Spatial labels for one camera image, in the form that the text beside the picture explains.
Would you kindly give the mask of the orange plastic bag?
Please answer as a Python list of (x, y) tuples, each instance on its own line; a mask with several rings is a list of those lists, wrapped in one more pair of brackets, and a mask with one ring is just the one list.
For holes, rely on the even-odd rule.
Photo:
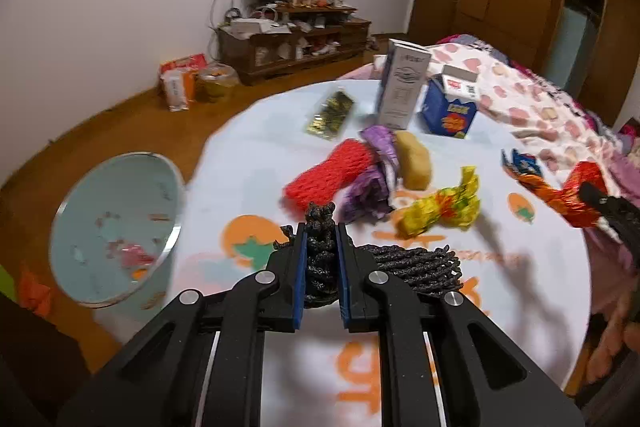
[(17, 285), (18, 304), (36, 314), (37, 317), (47, 319), (52, 309), (51, 288), (40, 283), (37, 275), (29, 269), (26, 263), (21, 264), (20, 278)]

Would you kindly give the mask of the black foam fruit net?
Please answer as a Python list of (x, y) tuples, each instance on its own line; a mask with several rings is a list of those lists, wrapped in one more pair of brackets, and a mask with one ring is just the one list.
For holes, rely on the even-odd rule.
[[(337, 239), (335, 238), (334, 202), (305, 209), (307, 231), (307, 261), (305, 269), (306, 308), (329, 306), (338, 299)], [(454, 251), (439, 247), (406, 249), (398, 245), (366, 244), (356, 249), (358, 254), (370, 255), (375, 268), (395, 275), (413, 291), (432, 297), (442, 297), (448, 291), (462, 288), (460, 260)]]

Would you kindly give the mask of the pink heart pattern quilt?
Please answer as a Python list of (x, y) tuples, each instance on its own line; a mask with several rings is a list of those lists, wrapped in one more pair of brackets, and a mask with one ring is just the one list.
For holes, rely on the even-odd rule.
[[(476, 113), (501, 124), (520, 143), (517, 150), (535, 156), (544, 181), (561, 188), (578, 162), (592, 161), (602, 172), (608, 196), (639, 202), (639, 168), (624, 155), (622, 141), (566, 92), (469, 35), (427, 49), (432, 59), (413, 114), (423, 124), (421, 108), (433, 75), (446, 65), (476, 72), (480, 90)], [(381, 83), (385, 59), (386, 54), (378, 56), (351, 72), (350, 78)]]

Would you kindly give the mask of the tall white grey carton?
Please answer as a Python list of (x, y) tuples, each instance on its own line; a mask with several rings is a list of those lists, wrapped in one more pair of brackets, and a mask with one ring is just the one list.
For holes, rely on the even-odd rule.
[(378, 124), (397, 130), (408, 127), (431, 59), (426, 46), (390, 39), (375, 106)]

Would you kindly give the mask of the red white box on floor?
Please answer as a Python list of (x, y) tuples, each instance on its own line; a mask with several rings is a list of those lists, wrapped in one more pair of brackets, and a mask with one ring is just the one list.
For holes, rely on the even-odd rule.
[(195, 101), (198, 72), (206, 66), (203, 53), (178, 58), (160, 65), (158, 78), (171, 112), (188, 110)]

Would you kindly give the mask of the red orange snack wrapper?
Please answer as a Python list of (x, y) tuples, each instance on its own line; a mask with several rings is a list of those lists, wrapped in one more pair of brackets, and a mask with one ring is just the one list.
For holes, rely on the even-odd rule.
[(579, 189), (583, 183), (590, 183), (601, 193), (608, 195), (602, 172), (595, 162), (578, 162), (561, 188), (553, 188), (537, 173), (520, 173), (515, 167), (508, 165), (503, 168), (519, 184), (559, 213), (572, 227), (593, 228), (600, 219), (600, 213), (579, 198)]

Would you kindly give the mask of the fruit pattern white tablecloth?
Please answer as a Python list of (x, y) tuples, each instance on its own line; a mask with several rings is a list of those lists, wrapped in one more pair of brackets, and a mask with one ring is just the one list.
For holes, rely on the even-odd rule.
[(257, 426), (293, 401), (264, 369), (265, 343), (288, 346), (308, 308), (340, 310), (350, 340), (343, 375), (363, 341), (369, 384), (336, 395), (366, 398), (382, 426), (579, 426), (582, 414), (528, 355), (462, 294), (460, 261), (435, 233), (490, 230), (482, 184), (463, 167), (454, 187), (394, 207), (398, 134), (381, 126), (348, 140), (285, 192), (343, 192), (305, 221), (259, 236), (266, 257), (228, 291), (186, 289), (96, 375), (68, 425)]

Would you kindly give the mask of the yellow plastic wrapper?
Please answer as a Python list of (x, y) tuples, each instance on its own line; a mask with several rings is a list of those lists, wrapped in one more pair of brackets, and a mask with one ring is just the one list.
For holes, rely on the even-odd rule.
[(479, 188), (475, 167), (462, 167), (457, 186), (416, 199), (401, 213), (396, 230), (401, 236), (416, 237), (434, 225), (468, 229), (480, 215)]

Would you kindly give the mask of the red foam fruit net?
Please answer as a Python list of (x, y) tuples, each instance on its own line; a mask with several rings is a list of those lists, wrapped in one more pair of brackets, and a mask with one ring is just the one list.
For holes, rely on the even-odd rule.
[(375, 163), (372, 148), (355, 139), (338, 144), (320, 164), (306, 170), (283, 190), (287, 202), (305, 211), (310, 204), (324, 206)]

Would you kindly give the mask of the clear plastic jar on floor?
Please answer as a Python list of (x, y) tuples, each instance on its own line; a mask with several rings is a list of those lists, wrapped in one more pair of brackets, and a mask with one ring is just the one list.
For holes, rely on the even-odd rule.
[(210, 103), (228, 100), (239, 84), (240, 78), (234, 68), (211, 62), (198, 71), (196, 97), (198, 101)]

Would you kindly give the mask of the dark wooden tv stand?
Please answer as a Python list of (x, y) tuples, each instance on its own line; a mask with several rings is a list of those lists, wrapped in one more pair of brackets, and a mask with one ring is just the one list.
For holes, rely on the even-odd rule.
[(219, 58), (250, 86), (363, 54), (370, 25), (354, 8), (278, 5), (272, 17), (236, 18), (218, 27)]

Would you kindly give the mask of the yellow sponge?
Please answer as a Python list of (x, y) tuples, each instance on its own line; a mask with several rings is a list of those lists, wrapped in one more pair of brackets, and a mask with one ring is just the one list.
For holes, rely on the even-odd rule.
[(416, 136), (406, 130), (395, 132), (396, 153), (402, 184), (413, 191), (424, 191), (432, 181), (431, 155)]

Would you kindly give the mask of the blue crumpled wrapper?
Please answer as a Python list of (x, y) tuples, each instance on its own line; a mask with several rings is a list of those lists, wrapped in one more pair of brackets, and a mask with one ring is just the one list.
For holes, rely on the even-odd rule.
[(516, 148), (512, 148), (511, 153), (501, 151), (501, 164), (506, 173), (514, 179), (520, 176), (536, 176), (542, 178), (542, 171), (537, 159), (533, 155), (521, 153)]

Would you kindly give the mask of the gold black foil packet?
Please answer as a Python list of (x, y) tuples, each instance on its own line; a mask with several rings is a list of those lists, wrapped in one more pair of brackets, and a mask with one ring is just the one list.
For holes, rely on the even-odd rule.
[(305, 131), (326, 140), (336, 138), (354, 105), (354, 100), (344, 90), (333, 91), (310, 118)]

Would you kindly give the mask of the purple wrapper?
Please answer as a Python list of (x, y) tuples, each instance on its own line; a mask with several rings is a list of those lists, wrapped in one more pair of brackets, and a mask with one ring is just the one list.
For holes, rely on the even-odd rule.
[(374, 124), (363, 129), (360, 136), (372, 150), (374, 161), (349, 185), (340, 210), (340, 219), (345, 223), (384, 220), (394, 210), (392, 196), (399, 176), (394, 132)]

